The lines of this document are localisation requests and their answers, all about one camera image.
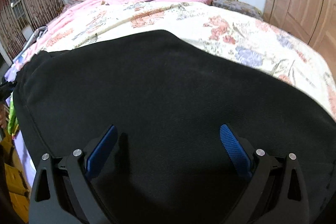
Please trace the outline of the dark red patterned curtain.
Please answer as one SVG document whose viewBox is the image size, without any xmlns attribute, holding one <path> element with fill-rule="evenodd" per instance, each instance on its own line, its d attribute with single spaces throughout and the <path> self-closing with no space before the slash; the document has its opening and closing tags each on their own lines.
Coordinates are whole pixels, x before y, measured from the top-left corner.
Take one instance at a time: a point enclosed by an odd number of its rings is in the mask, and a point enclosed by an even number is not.
<svg viewBox="0 0 336 224">
<path fill-rule="evenodd" d="M 1 0 L 1 44 L 10 58 L 23 48 L 26 39 L 22 30 L 26 26 L 36 29 L 56 18 L 64 7 L 63 0 L 18 0 L 14 3 L 23 8 L 15 15 L 10 0 Z"/>
</svg>

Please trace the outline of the floral cream bedspread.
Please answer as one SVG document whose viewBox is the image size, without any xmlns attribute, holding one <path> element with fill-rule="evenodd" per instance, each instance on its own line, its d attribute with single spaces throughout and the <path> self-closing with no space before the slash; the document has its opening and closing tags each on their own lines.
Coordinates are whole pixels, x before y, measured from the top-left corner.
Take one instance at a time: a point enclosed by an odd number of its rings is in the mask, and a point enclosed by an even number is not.
<svg viewBox="0 0 336 224">
<path fill-rule="evenodd" d="M 319 53 L 266 22 L 201 2 L 80 3 L 48 25 L 5 79 L 15 79 L 40 51 L 73 50 L 152 30 L 169 31 L 200 50 L 282 80 L 335 116 L 335 81 Z"/>
</svg>

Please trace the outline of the black pants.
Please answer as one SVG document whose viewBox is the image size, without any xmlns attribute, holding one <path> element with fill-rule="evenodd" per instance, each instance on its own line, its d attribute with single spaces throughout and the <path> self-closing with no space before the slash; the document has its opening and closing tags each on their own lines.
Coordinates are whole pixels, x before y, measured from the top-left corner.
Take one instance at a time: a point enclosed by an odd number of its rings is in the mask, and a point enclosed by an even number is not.
<svg viewBox="0 0 336 224">
<path fill-rule="evenodd" d="M 92 186 L 117 223 L 222 223 L 246 188 L 220 140 L 295 153 L 314 222 L 335 194 L 335 121 L 313 99 L 167 31 L 35 55 L 14 107 L 31 159 L 120 136 Z"/>
</svg>

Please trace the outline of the yellow cardboard boxes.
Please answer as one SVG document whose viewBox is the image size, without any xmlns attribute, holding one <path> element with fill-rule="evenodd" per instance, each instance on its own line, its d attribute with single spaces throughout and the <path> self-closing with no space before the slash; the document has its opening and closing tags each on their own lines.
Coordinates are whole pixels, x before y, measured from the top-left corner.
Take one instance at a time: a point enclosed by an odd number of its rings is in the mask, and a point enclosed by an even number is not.
<svg viewBox="0 0 336 224">
<path fill-rule="evenodd" d="M 29 188 L 23 173 L 13 162 L 15 151 L 12 138 L 2 135 L 1 140 L 1 219 L 5 223 L 29 222 Z"/>
</svg>

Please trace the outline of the nightstand with floral cover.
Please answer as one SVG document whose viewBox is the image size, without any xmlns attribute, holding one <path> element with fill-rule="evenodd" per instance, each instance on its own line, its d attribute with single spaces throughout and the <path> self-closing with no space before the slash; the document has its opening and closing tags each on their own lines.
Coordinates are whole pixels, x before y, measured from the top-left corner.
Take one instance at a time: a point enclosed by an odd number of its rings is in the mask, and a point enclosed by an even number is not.
<svg viewBox="0 0 336 224">
<path fill-rule="evenodd" d="M 225 10 L 238 12 L 263 21 L 261 11 L 248 3 L 233 0 L 213 0 L 212 5 Z"/>
</svg>

